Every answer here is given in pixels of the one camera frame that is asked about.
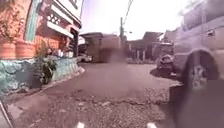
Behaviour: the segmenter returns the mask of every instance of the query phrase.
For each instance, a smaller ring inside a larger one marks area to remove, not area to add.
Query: street
[[[169,89],[179,82],[152,75],[155,65],[82,66],[82,75],[38,94],[39,103],[16,120],[17,128],[74,128],[78,122],[85,128],[173,127]]]

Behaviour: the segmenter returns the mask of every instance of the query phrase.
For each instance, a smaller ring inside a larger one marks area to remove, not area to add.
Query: house
[[[143,39],[127,41],[125,46],[125,52],[128,58],[145,61],[152,58],[153,46],[160,42],[159,36],[162,33],[159,32],[146,32]]]
[[[33,85],[30,81],[34,78],[36,52],[43,43],[66,53],[64,58],[57,57],[52,81],[78,69],[75,57],[82,3],[83,0],[0,1],[0,95],[1,90]]]
[[[93,62],[109,62],[121,50],[120,38],[115,34],[94,32],[81,36],[87,42],[87,54],[93,57]]]
[[[69,39],[71,51],[76,56],[79,29],[82,26],[82,2],[83,0],[1,2],[0,22],[5,24],[1,24],[0,29],[4,30],[4,26],[9,29],[0,32],[0,58],[33,58],[41,42],[47,42],[52,48],[60,49],[66,38]],[[13,38],[14,43],[10,44],[5,35]]]

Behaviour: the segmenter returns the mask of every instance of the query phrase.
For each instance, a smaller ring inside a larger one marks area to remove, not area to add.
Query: wheel rim
[[[190,87],[195,90],[202,90],[207,83],[206,70],[203,66],[197,65],[191,68],[189,72]]]

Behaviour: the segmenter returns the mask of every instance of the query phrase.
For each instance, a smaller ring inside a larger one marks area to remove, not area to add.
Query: silver suv
[[[200,0],[186,9],[174,44],[174,66],[193,90],[224,78],[224,0]]]

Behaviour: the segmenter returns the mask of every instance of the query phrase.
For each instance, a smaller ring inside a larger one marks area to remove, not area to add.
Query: power line
[[[134,1],[134,0],[129,0],[129,2],[128,2],[128,10],[127,10],[127,13],[126,13],[126,16],[125,16],[125,20],[124,20],[123,25],[124,25],[124,24],[126,23],[126,21],[127,21],[128,14],[129,14],[129,11],[130,11],[130,9],[131,9],[131,5],[132,5],[133,1]]]

